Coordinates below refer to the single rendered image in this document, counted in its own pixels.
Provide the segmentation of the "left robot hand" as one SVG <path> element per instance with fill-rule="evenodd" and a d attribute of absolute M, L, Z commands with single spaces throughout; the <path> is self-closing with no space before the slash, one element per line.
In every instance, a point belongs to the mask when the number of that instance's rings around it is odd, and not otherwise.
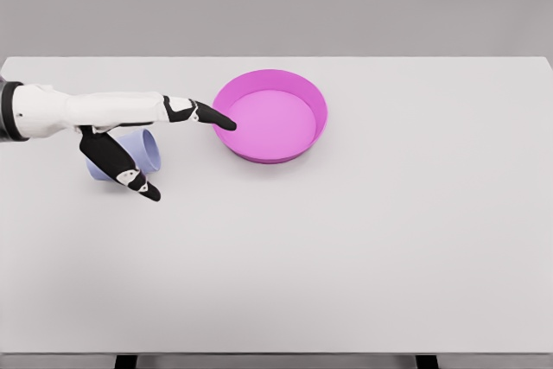
<path fill-rule="evenodd" d="M 121 126 L 157 122 L 195 121 L 235 131 L 237 124 L 198 100 L 162 95 L 159 92 L 104 92 L 67 99 L 67 122 L 81 132 L 79 149 L 104 174 L 118 184 L 153 200 L 160 191 L 151 184 L 131 155 L 109 131 Z"/>

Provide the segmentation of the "lavender plastic cup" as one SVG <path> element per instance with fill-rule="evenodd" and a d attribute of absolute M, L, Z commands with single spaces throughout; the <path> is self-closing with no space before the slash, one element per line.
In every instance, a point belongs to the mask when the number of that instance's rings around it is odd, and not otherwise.
<path fill-rule="evenodd" d="M 137 170 L 140 175 L 147 177 L 148 174 L 155 173 L 161 168 L 159 149 L 154 136 L 149 130 L 134 130 L 131 133 L 112 138 L 132 158 L 134 170 Z M 86 166 L 93 179 L 97 181 L 116 181 L 115 178 L 106 174 L 80 147 L 81 143 L 79 149 L 86 157 Z"/>

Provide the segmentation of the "pink round plate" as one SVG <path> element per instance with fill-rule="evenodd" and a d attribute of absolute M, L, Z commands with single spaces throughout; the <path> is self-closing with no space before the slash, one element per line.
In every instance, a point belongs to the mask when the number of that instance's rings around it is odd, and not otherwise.
<path fill-rule="evenodd" d="M 308 151 L 328 120 L 321 89 L 281 69 L 255 70 L 230 80 L 213 108 L 237 124 L 235 131 L 217 127 L 219 140 L 237 156 L 264 164 L 288 162 Z"/>

